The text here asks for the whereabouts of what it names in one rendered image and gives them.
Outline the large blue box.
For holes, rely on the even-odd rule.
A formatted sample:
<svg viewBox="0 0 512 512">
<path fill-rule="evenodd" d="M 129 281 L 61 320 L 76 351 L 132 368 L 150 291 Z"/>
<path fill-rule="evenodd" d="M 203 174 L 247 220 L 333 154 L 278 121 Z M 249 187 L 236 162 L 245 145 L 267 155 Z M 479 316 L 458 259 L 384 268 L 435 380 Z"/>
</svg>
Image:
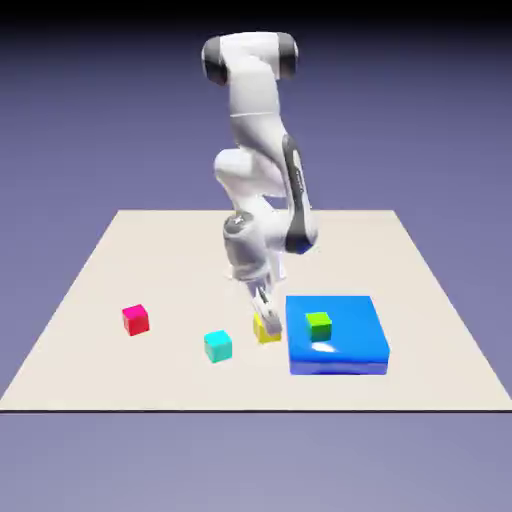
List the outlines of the large blue box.
<svg viewBox="0 0 512 512">
<path fill-rule="evenodd" d="M 384 375 L 390 347 L 368 296 L 288 296 L 286 325 L 293 375 Z M 329 341 L 312 343 L 305 314 L 327 312 Z"/>
</svg>

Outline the small yellow cube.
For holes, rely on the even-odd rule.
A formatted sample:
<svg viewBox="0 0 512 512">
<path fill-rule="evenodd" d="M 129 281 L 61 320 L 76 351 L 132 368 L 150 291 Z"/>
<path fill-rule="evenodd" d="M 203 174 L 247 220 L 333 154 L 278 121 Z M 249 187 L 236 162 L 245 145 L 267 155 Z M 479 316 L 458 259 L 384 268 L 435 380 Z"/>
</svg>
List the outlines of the small yellow cube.
<svg viewBox="0 0 512 512">
<path fill-rule="evenodd" d="M 260 344 L 272 343 L 281 340 L 280 333 L 271 335 L 266 331 L 262 320 L 257 313 L 253 315 L 253 331 Z"/>
</svg>

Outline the small cyan cube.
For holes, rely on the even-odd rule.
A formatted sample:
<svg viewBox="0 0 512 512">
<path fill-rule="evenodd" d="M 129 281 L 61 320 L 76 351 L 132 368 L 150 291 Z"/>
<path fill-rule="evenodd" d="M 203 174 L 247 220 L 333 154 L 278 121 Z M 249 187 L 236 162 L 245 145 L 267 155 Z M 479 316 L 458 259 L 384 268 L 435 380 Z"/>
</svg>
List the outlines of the small cyan cube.
<svg viewBox="0 0 512 512">
<path fill-rule="evenodd" d="M 212 363 L 232 357 L 232 340 L 225 330 L 207 333 L 204 336 L 204 349 Z"/>
</svg>

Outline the small green cube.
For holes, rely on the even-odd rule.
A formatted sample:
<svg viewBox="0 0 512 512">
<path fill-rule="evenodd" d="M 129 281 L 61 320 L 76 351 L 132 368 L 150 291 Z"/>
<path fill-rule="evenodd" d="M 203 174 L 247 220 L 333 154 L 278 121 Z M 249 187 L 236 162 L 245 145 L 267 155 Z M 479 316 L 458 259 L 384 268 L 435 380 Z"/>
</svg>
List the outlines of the small green cube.
<svg viewBox="0 0 512 512">
<path fill-rule="evenodd" d="M 309 312 L 305 314 L 309 339 L 312 343 L 326 342 L 332 336 L 332 320 L 327 312 Z"/>
</svg>

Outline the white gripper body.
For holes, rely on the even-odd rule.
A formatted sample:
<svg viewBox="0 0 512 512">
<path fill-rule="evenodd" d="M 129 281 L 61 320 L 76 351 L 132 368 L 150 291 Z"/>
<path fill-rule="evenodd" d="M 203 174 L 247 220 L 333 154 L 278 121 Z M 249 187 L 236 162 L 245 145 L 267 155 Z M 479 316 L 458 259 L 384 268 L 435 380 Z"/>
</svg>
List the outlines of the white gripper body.
<svg viewBox="0 0 512 512">
<path fill-rule="evenodd" d="M 268 291 L 267 282 L 257 279 L 246 282 L 251 303 L 262 320 L 270 320 L 276 316 L 274 304 Z"/>
</svg>

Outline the small red cube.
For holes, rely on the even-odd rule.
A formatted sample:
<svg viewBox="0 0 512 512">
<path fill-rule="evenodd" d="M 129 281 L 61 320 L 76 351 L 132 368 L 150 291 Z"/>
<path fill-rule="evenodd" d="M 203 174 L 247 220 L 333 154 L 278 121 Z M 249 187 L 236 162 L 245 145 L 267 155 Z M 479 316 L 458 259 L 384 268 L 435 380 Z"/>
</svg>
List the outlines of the small red cube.
<svg viewBox="0 0 512 512">
<path fill-rule="evenodd" d="M 142 304 L 137 304 L 122 310 L 125 330 L 130 336 L 135 336 L 150 329 L 149 315 Z"/>
</svg>

